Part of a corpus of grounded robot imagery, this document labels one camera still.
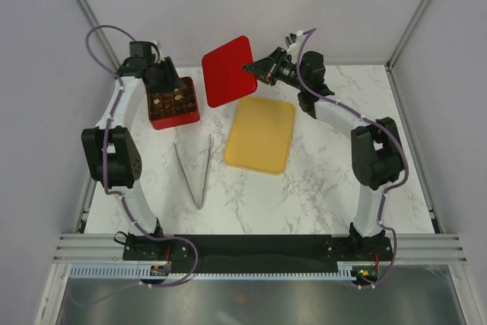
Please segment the red box lid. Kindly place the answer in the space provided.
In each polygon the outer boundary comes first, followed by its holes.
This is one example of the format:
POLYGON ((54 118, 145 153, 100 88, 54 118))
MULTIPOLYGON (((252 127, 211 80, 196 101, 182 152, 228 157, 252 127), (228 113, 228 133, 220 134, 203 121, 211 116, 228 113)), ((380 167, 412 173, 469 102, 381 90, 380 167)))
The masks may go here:
POLYGON ((244 70, 244 66, 252 62, 250 40, 244 35, 202 57, 206 100, 211 108, 229 104, 256 91, 256 77, 244 70))

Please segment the red compartment box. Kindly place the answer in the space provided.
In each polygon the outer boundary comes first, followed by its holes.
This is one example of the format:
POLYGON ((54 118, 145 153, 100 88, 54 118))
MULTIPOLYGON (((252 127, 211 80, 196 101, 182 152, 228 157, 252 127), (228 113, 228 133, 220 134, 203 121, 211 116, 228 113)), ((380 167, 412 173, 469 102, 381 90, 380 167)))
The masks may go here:
POLYGON ((200 121, 196 89, 191 77, 181 78, 183 88, 171 93, 147 93, 148 120, 155 130, 169 129, 200 121))

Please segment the metal serving tongs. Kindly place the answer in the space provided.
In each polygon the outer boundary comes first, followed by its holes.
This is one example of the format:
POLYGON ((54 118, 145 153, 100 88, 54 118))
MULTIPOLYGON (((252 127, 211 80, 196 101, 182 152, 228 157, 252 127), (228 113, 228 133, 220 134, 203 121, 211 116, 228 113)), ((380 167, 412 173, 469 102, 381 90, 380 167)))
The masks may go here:
POLYGON ((208 189, 212 136, 176 134, 174 149, 197 210, 202 210, 208 189))

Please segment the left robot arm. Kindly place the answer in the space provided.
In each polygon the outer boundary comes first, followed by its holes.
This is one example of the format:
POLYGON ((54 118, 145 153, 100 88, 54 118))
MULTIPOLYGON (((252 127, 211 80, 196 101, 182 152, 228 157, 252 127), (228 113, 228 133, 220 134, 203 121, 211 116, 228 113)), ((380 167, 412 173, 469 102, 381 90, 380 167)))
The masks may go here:
POLYGON ((140 251, 150 260, 160 259, 169 239, 164 236, 158 217, 148 205, 140 177, 142 157, 130 133, 140 100, 146 96, 143 77, 155 65, 157 46, 133 40, 129 58, 112 71, 115 86, 110 102, 95 127, 84 129, 81 142, 91 178, 120 204, 129 231, 142 236, 140 251))

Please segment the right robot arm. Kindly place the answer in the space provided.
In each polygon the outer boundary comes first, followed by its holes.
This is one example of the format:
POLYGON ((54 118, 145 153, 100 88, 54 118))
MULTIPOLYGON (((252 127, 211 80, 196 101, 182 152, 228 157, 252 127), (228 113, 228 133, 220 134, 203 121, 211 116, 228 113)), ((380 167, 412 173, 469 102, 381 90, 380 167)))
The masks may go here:
POLYGON ((338 99, 325 84, 324 58, 307 51, 293 63, 279 47, 269 56, 243 66, 267 85, 279 81, 299 90, 301 109, 350 139, 352 170, 360 183, 358 208, 350 224, 348 251, 357 260, 374 253, 377 240, 388 229, 382 220, 386 194, 409 178, 409 165, 393 119, 372 120, 338 99))

